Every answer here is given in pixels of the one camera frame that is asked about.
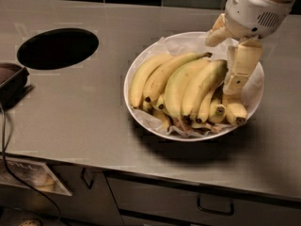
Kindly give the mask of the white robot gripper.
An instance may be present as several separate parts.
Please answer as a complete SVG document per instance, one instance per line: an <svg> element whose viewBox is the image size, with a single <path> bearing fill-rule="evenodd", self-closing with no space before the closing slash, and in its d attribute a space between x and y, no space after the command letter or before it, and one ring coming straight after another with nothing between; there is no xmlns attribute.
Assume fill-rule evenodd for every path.
<svg viewBox="0 0 301 226"><path fill-rule="evenodd" d="M228 0L208 32L205 45L215 47L227 38L259 36L274 33L293 8L295 0ZM245 39L227 51L228 72L223 92L227 95L242 91L262 55L259 40Z"/></svg>

